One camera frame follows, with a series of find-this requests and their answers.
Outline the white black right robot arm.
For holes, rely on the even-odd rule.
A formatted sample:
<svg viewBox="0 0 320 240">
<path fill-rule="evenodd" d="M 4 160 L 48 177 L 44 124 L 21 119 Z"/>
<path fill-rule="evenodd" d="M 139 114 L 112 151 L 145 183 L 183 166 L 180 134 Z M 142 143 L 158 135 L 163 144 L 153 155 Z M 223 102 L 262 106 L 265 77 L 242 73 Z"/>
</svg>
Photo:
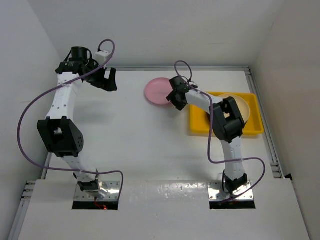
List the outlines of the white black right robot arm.
<svg viewBox="0 0 320 240">
<path fill-rule="evenodd" d="M 245 121 L 233 97 L 221 98 L 195 88 L 181 76 L 169 80 L 172 92 L 166 97 L 181 111 L 187 105 L 196 106 L 210 117 L 207 157 L 212 164 L 225 164 L 222 190 L 232 196 L 248 181 L 243 166 L 241 141 Z M 211 159 L 211 139 L 214 134 L 222 145 L 224 160 Z"/>
</svg>

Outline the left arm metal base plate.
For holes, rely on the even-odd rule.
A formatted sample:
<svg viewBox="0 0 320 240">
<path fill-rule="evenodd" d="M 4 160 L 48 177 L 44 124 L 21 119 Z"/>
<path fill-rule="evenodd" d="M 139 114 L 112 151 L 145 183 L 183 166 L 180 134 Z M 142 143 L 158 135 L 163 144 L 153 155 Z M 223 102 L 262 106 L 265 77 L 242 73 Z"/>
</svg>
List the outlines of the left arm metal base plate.
<svg viewBox="0 0 320 240">
<path fill-rule="evenodd" d="M 119 199 L 119 181 L 101 181 L 98 190 L 81 190 L 77 184 L 75 188 L 75 202 L 93 202 L 96 198 L 99 202 L 116 202 Z"/>
</svg>

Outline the pink plate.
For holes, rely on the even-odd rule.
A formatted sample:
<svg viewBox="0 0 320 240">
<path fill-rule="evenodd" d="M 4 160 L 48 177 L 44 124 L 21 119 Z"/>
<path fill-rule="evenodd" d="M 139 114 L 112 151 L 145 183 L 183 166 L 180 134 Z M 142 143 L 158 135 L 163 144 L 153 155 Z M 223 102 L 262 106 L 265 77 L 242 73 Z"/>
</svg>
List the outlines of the pink plate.
<svg viewBox="0 0 320 240">
<path fill-rule="evenodd" d="M 149 81 L 144 88 L 145 98 L 157 106 L 166 106 L 170 102 L 167 96 L 173 91 L 170 80 L 165 77 L 154 78 Z"/>
</svg>

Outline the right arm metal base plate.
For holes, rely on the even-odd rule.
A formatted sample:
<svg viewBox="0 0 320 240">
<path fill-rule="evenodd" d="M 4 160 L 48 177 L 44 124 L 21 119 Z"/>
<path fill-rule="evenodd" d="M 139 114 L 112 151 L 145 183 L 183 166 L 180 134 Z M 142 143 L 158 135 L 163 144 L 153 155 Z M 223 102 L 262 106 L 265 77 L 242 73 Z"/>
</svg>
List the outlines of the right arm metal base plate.
<svg viewBox="0 0 320 240">
<path fill-rule="evenodd" d="M 240 186 L 238 189 L 234 190 L 232 194 L 237 196 L 235 201 L 253 201 L 254 194 L 251 189 L 251 182 L 248 181 L 244 185 Z M 222 181 L 212 181 L 207 183 L 208 198 L 211 202 L 220 202 L 227 200 L 231 195 L 227 192 L 226 189 L 223 191 Z"/>
</svg>

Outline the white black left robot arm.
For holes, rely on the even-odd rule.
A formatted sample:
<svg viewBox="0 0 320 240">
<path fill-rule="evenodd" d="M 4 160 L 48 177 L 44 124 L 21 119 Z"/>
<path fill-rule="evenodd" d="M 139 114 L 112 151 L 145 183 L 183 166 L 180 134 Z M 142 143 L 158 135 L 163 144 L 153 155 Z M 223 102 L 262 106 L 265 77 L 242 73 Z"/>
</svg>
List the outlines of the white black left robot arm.
<svg viewBox="0 0 320 240">
<path fill-rule="evenodd" d="M 81 155 L 84 136 L 73 118 L 76 98 L 84 82 L 107 92 L 118 89 L 115 68 L 111 68 L 109 77 L 105 77 L 107 68 L 103 63 L 110 56 L 106 50 L 98 49 L 92 55 L 85 47 L 72 47 L 55 71 L 59 89 L 55 92 L 52 106 L 45 119 L 37 122 L 37 130 L 47 150 L 68 164 L 82 192 L 97 199 L 106 197 L 108 189 L 104 187 L 97 169 Z"/>
</svg>

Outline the orange plate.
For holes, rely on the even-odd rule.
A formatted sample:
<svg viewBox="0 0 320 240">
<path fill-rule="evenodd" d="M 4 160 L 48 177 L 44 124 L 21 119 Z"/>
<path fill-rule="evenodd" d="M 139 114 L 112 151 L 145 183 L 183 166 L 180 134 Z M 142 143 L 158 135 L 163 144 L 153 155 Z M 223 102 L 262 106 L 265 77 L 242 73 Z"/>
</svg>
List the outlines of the orange plate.
<svg viewBox="0 0 320 240">
<path fill-rule="evenodd" d="M 241 98 L 238 95 L 231 94 L 231 93 L 224 93 L 224 94 L 218 95 L 218 97 L 222 98 L 222 99 L 225 99 L 228 97 L 234 98 L 237 103 L 237 106 L 239 108 L 239 111 L 242 115 L 242 118 L 244 120 L 244 123 L 246 124 L 248 122 L 248 120 L 250 118 L 251 110 L 250 110 L 248 103 L 243 98 Z"/>
</svg>

